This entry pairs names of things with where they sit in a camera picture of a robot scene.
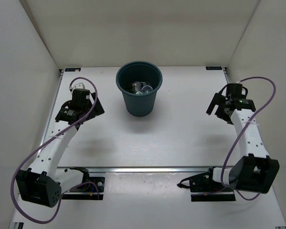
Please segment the green plastic soda bottle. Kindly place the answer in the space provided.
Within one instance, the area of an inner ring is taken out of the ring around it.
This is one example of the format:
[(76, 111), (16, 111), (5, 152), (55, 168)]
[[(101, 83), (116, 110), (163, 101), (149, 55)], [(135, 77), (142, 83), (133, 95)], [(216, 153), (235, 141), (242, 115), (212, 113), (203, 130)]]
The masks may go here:
[(136, 92), (137, 92), (135, 86), (132, 84), (129, 84), (127, 86), (126, 91), (129, 93), (132, 93), (132, 94), (136, 94)]

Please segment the clear bottle black label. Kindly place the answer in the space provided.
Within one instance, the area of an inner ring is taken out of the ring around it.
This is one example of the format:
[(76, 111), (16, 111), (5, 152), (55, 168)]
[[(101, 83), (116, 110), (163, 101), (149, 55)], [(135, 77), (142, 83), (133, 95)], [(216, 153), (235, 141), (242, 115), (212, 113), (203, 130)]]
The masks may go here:
[(134, 81), (131, 84), (135, 86), (137, 92), (140, 92), (142, 87), (146, 85), (146, 82)]

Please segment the blue label clear water bottle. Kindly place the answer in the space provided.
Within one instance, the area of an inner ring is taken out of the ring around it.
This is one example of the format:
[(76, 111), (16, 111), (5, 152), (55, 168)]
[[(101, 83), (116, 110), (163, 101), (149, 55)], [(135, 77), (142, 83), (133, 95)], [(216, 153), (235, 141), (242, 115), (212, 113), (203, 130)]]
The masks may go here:
[(153, 88), (150, 85), (145, 85), (141, 89), (142, 94), (148, 94), (152, 91), (153, 91)]

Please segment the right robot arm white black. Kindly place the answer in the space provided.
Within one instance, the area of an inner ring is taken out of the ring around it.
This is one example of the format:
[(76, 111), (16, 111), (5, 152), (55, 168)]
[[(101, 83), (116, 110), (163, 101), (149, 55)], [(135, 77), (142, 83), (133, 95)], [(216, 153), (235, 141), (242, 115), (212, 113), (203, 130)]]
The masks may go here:
[(240, 159), (232, 168), (215, 167), (204, 184), (211, 191), (221, 185), (232, 190), (265, 194), (279, 171), (278, 160), (267, 152), (255, 119), (256, 108), (247, 99), (248, 90), (240, 83), (229, 83), (214, 95), (206, 113), (215, 115), (234, 126), (237, 137), (232, 148), (239, 146)]

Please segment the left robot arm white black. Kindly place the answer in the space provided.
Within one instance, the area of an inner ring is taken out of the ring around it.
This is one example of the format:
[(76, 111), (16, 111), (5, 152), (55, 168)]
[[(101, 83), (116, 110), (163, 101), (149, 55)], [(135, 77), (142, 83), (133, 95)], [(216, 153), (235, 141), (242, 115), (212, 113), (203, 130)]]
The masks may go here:
[(52, 208), (58, 203), (61, 194), (74, 186), (80, 191), (90, 187), (87, 169), (72, 166), (60, 174), (57, 167), (80, 126), (103, 113), (104, 109), (95, 93), (87, 89), (73, 90), (72, 99), (61, 106), (55, 117), (51, 142), (41, 149), (26, 170), (16, 174), (22, 200)]

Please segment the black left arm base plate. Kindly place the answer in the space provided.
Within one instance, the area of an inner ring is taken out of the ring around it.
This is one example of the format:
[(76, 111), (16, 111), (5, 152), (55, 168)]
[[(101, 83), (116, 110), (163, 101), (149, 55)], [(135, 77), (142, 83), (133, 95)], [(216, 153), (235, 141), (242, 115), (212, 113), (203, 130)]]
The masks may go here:
[(86, 184), (77, 188), (72, 188), (63, 194), (63, 200), (103, 200), (104, 197), (104, 188), (105, 188), (105, 173), (90, 173), (89, 181), (93, 182), (99, 191), (94, 185)]

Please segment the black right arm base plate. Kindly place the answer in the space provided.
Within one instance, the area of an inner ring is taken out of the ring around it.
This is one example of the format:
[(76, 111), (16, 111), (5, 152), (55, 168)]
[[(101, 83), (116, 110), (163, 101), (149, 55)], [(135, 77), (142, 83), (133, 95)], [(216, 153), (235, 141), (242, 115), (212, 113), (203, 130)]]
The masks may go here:
[(182, 179), (177, 186), (189, 189), (192, 202), (233, 202), (236, 201), (232, 189), (213, 181), (214, 167), (206, 172)]

